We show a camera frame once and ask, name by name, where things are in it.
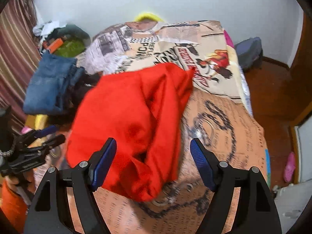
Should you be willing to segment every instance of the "striped curtain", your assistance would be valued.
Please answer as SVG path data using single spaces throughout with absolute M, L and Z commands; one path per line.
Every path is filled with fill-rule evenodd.
M 32 28 L 36 25 L 33 0 L 9 0 L 0 14 L 0 107 L 12 106 L 12 126 L 20 131 L 25 91 L 40 55 Z

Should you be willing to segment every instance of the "blue gripper pad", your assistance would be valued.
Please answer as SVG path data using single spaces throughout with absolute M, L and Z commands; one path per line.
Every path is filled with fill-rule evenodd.
M 191 140 L 190 150 L 204 185 L 211 191 L 214 191 L 216 189 L 216 184 L 213 181 L 213 170 L 195 139 Z
M 106 178 L 106 175 L 108 173 L 108 170 L 110 169 L 110 166 L 113 162 L 113 159 L 116 155 L 117 151 L 117 143 L 115 139 L 111 138 L 111 141 L 108 145 L 103 146 L 101 151 L 104 150 L 104 154 L 100 158 L 98 164 L 96 165 L 94 169 L 94 176 L 93 176 L 93 182 L 91 184 L 91 187 L 95 191 L 98 187 L 102 186 L 104 183 L 104 180 Z
M 55 125 L 48 126 L 45 129 L 37 130 L 37 132 L 34 134 L 34 136 L 37 138 L 42 138 L 42 137 L 47 136 L 48 134 L 53 134 L 53 133 L 57 132 L 57 130 L 58 130 L 58 128 Z

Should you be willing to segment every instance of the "red cloth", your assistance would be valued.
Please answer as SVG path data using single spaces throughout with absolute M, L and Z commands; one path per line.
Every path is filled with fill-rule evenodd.
M 103 76 L 76 114 L 69 165 L 88 160 L 113 137 L 117 153 L 102 187 L 135 201 L 154 199 L 164 183 L 177 179 L 180 119 L 193 74 L 164 63 Z

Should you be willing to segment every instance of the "metal screw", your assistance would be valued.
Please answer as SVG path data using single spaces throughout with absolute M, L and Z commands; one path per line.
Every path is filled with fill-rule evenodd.
M 254 167 L 252 167 L 252 171 L 254 173 L 258 173 L 259 172 L 259 168 L 254 166 Z
M 48 173 L 52 173 L 55 171 L 55 167 L 54 166 L 51 166 L 49 169 L 48 169 Z
M 223 168 L 225 168 L 225 167 L 228 166 L 227 162 L 225 162 L 225 161 L 221 161 L 221 162 L 219 163 L 219 165 L 220 165 L 221 167 L 223 167 Z
M 79 163 L 79 166 L 82 167 L 82 168 L 86 167 L 87 165 L 88 165 L 87 161 L 82 161 L 82 162 Z

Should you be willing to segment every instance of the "bed sheet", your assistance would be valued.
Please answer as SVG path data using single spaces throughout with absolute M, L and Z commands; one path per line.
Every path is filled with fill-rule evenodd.
M 134 202 L 99 188 L 95 192 L 96 202 L 112 233 L 196 232 L 213 193 L 203 185 L 191 157 L 189 144 L 194 137 L 198 137 L 219 160 L 225 160 L 235 168 L 258 166 L 267 178 L 263 129 L 247 111 L 246 88 L 236 52 L 226 45 L 224 30 L 218 21 L 172 25 L 157 22 L 149 26 L 137 22 L 120 24 L 99 33 L 93 43 L 96 44 L 80 60 L 87 70 L 101 69 L 108 73 L 111 63 L 116 62 L 117 73 L 161 62 L 173 62 L 185 70 L 189 66 L 196 67 L 193 93 L 181 122 L 178 180 L 165 184 L 158 198 L 150 202 Z M 94 64 L 91 57 L 95 56 L 101 63 Z M 54 151 L 47 164 L 36 170 L 36 181 L 40 181 L 40 176 L 53 163 L 64 168 L 61 163 L 64 163 L 65 154 L 66 145 Z M 239 189 L 236 188 L 223 232 L 232 227 L 238 196 Z M 68 198 L 74 226 L 83 233 L 70 188 Z

